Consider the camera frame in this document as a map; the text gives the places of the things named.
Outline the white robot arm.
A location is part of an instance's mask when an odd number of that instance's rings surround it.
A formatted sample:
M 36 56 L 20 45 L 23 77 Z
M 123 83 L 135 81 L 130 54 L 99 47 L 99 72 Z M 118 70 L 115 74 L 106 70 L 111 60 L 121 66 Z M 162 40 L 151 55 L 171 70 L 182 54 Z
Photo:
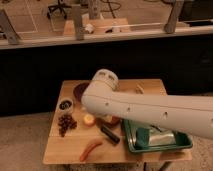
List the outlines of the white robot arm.
M 82 105 L 91 114 L 110 114 L 213 139 L 213 97 L 130 94 L 117 91 L 118 83 L 114 72 L 98 70 L 82 95 Z

